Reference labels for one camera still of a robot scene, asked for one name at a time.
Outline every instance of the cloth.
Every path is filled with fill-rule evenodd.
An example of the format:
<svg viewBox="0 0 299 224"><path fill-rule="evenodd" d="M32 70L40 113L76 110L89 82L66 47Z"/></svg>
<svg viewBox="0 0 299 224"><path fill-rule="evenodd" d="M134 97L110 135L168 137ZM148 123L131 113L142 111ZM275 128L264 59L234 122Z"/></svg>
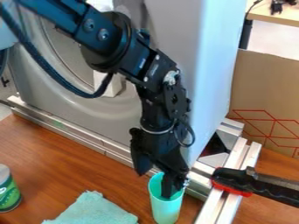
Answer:
<svg viewBox="0 0 299 224"><path fill-rule="evenodd" d="M56 220L42 224L136 224L137 217L103 198L99 192L84 192Z"/></svg>

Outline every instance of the washing machine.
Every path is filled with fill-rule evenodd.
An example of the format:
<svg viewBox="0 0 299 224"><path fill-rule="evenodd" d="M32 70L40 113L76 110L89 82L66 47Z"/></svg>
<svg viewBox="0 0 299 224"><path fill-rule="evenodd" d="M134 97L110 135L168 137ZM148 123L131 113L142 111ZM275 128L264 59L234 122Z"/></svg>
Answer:
<svg viewBox="0 0 299 224"><path fill-rule="evenodd" d="M168 54L184 74L197 136L196 143L184 150L192 166L228 112L246 1L114 0L113 7L137 28L149 29L152 47ZM20 17L46 60L76 87L93 92L95 74L82 58L80 45L25 9ZM20 44L10 49L9 65L23 103L129 147L129 129L139 127L141 103L128 81L119 79L120 89L112 96L89 100L56 83Z"/></svg>

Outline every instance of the green can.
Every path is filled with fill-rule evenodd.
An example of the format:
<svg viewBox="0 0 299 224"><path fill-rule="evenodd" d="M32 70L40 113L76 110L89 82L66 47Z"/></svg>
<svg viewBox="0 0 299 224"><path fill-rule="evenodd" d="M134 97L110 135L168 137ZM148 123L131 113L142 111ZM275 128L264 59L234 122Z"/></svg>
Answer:
<svg viewBox="0 0 299 224"><path fill-rule="evenodd" d="M0 213L15 209L21 199L21 193L10 174L10 168L0 164Z"/></svg>

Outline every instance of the wooden table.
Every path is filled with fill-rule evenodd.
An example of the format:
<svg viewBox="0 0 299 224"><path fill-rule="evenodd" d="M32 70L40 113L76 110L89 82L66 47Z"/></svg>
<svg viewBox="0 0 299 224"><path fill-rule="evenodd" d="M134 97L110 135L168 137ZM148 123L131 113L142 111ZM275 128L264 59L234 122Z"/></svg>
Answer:
<svg viewBox="0 0 299 224"><path fill-rule="evenodd" d="M54 219L86 190L96 190L139 217L151 218L148 177L137 177L127 166L17 116L0 122L0 163L8 165L24 200L10 213L0 214L1 224L34 224ZM299 162L263 150L259 172L299 179ZM193 223L202 203L184 197L178 223ZM235 224L299 223L298 210L253 196L243 199Z"/></svg>
<svg viewBox="0 0 299 224"><path fill-rule="evenodd" d="M247 0L247 11L255 0ZM292 25L299 27L299 4L291 6L284 4L282 14L271 15L270 5L272 0L263 0L252 8L248 15L248 20L260 20L280 25Z"/></svg>

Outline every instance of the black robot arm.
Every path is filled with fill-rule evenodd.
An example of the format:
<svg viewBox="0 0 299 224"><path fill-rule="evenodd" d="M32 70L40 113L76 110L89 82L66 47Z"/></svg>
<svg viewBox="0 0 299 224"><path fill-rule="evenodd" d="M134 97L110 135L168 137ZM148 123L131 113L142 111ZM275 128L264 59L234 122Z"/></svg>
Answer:
<svg viewBox="0 0 299 224"><path fill-rule="evenodd" d="M83 0L16 2L51 20L57 29L80 43L84 59L91 68L108 74L123 74L136 85L143 112L141 127L130 130L134 167L139 175L148 172L153 165L162 170L165 173L162 196L165 198L182 189L189 167L180 149L191 146L195 135L187 116L191 101L182 86L177 64L163 52L151 49L150 35L137 30L130 19L119 12L101 13ZM20 31L11 25L4 16L7 14L4 7L0 6L0 15L2 12L4 21L19 36ZM33 48L24 38L20 42L27 50ZM186 144L188 132L191 143Z"/></svg>

